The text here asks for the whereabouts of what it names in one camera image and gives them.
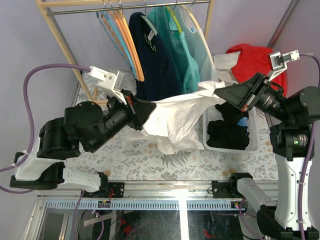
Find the white t shirt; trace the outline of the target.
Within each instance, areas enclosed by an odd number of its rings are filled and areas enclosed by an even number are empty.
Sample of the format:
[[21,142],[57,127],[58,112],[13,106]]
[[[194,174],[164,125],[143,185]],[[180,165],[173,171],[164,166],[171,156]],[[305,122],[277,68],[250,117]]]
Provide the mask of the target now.
[[225,102],[216,91],[226,87],[223,81],[202,81],[198,91],[156,101],[156,108],[143,125],[142,135],[157,143],[165,155],[182,150],[203,150],[194,127],[210,107]]

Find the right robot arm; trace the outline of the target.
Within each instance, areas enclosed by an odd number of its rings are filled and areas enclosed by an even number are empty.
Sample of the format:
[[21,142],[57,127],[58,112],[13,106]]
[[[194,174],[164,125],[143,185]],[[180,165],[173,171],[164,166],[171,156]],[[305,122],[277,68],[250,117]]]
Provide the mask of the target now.
[[290,97],[273,88],[269,76],[218,88],[215,94],[242,112],[257,108],[279,120],[270,128],[278,171],[278,197],[270,199],[247,173],[229,179],[228,192],[243,196],[256,212],[259,231],[276,240],[317,240],[308,206],[308,181],[314,156],[315,122],[320,118],[320,89],[305,87]]

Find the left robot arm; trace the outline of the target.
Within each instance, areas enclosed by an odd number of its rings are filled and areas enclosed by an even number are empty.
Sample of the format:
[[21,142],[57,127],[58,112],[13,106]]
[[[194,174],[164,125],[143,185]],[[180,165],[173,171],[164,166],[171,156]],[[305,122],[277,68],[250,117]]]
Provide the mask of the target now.
[[97,152],[124,127],[142,130],[156,108],[156,103],[137,99],[122,90],[124,101],[111,97],[107,112],[92,102],[84,101],[64,110],[64,116],[48,121],[39,132],[31,152],[15,155],[17,170],[9,186],[26,190],[78,189],[93,198],[110,192],[108,176],[103,172],[79,172],[67,166],[67,160],[85,152]]

